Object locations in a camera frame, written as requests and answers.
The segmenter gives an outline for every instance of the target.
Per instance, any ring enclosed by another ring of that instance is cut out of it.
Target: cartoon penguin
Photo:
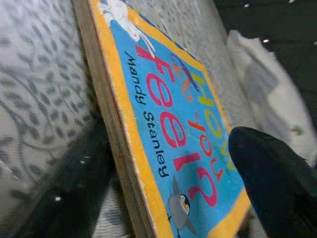
[[[188,217],[190,213],[189,200],[186,195],[180,193],[175,177],[173,178],[173,194],[168,199],[168,206],[170,210],[170,216],[167,215],[168,220],[170,222],[170,219],[173,219],[177,228],[177,237],[181,237],[179,231],[184,227],[187,227],[192,234],[196,235],[196,230]]]

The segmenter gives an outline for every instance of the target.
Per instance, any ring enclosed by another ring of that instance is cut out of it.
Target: black object
[[[88,238],[99,216],[114,171],[102,119],[73,144],[49,186],[23,204],[23,225],[11,238]]]
[[[270,238],[317,237],[317,173],[303,158],[247,127],[232,130],[229,153]]]

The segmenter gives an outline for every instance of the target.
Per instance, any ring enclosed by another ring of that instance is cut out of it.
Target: white cloth
[[[259,38],[230,31],[227,47],[257,126],[314,166],[317,137],[307,108],[290,76]]]

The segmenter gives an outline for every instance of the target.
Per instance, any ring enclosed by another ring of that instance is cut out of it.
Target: dark background
[[[317,0],[214,0],[226,31],[269,39],[317,128]]]

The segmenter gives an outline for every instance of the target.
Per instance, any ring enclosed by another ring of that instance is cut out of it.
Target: yellow border
[[[125,84],[124,75],[121,67],[121,61],[119,58],[116,44],[111,33],[110,28],[107,26],[104,20],[104,16],[99,12],[97,3],[100,0],[89,0],[92,10],[94,12],[94,21],[97,26],[99,40],[104,53],[104,57],[107,59],[107,69],[112,79],[112,89],[119,102],[119,113],[123,120],[124,131],[126,137],[130,140],[129,146],[132,153],[134,163],[136,165],[136,171],[138,172],[141,186],[144,190],[144,195],[148,201],[148,208],[152,215],[152,219],[155,225],[156,234],[158,237],[173,237],[172,229],[169,221],[166,218],[165,206],[159,189],[157,187],[154,175],[151,167],[148,163],[142,140],[139,136],[136,120],[134,117],[132,105],[129,99],[128,90]],[[226,128],[230,131],[230,126],[227,117],[222,110],[220,101],[216,96],[212,82],[210,81],[207,71],[200,62],[193,59],[186,51],[180,49],[174,42],[170,41],[163,33],[158,29],[148,24],[141,16],[131,8],[128,8],[128,18],[131,22],[137,25],[141,30],[148,35],[156,39],[161,44],[165,45],[172,52],[181,57],[189,65],[203,72],[205,79],[209,85],[209,88],[215,98],[216,105],[219,108],[222,118],[224,119]],[[228,238],[234,236],[234,233],[238,229],[238,226],[249,207],[249,200],[246,192],[243,189],[236,203],[233,205],[233,209],[230,213],[209,233],[209,237]]]

